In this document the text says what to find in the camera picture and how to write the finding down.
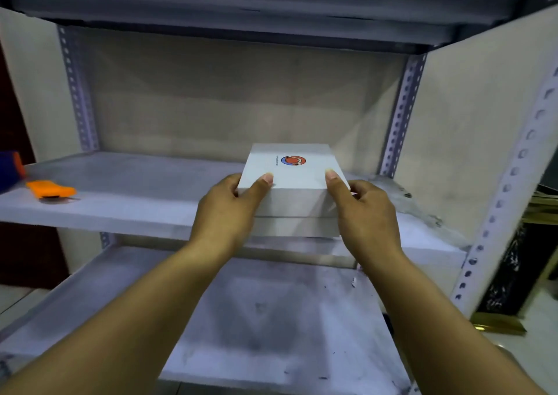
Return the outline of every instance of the box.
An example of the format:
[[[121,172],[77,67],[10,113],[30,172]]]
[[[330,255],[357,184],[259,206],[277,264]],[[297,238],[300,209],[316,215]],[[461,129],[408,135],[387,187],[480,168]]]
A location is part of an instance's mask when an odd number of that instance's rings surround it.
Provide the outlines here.
[[[253,234],[339,236],[337,208],[325,184],[326,169],[335,170],[347,184],[327,144],[254,144],[238,193],[267,172],[273,173],[273,186],[255,213]]]

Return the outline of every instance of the box top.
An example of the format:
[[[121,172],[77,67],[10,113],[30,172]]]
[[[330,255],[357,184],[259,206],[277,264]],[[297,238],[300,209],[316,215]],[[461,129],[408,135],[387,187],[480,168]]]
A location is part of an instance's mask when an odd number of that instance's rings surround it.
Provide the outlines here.
[[[239,188],[248,188],[262,174],[273,173],[273,188],[326,189],[325,169],[343,172],[327,144],[254,144]]]

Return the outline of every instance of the white tile floor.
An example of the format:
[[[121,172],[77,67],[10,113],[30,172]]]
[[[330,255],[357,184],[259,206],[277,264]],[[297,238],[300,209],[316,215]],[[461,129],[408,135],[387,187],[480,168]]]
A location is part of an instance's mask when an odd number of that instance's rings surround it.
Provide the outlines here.
[[[550,395],[558,395],[558,282],[540,291],[527,312],[526,336],[485,334],[510,351],[524,370]],[[42,289],[0,286],[0,328],[21,317],[47,294]],[[238,389],[159,380],[153,395],[241,395]]]

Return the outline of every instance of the underside of shelf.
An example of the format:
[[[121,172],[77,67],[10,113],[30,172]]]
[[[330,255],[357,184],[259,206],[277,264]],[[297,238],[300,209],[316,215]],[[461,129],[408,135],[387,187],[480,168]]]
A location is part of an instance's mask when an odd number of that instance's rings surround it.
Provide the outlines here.
[[[225,161],[114,152],[46,161],[26,167],[28,179],[71,186],[77,195],[61,203],[40,202],[22,183],[0,194],[0,220],[188,240],[201,197],[226,175],[241,173],[243,167]],[[389,193],[390,187],[380,183]],[[398,189],[391,192],[399,197],[396,205],[407,199]],[[439,229],[431,229],[407,211],[398,213],[398,222],[402,246],[413,261],[462,264],[464,251],[444,241]],[[352,264],[340,238],[251,237],[245,247],[348,257]]]
[[[168,257],[110,248],[0,332],[0,353],[32,359]],[[161,378],[284,393],[381,393],[410,386],[359,272],[232,259],[202,296]]]
[[[512,18],[523,0],[8,0],[58,22],[210,38],[424,52]]]

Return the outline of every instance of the dark brown door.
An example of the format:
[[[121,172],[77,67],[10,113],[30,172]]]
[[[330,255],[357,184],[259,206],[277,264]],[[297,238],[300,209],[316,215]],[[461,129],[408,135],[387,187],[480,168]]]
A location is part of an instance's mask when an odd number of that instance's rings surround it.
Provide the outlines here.
[[[35,156],[0,47],[0,151],[19,152],[24,164]],[[68,277],[54,227],[0,222],[0,284],[52,289]]]

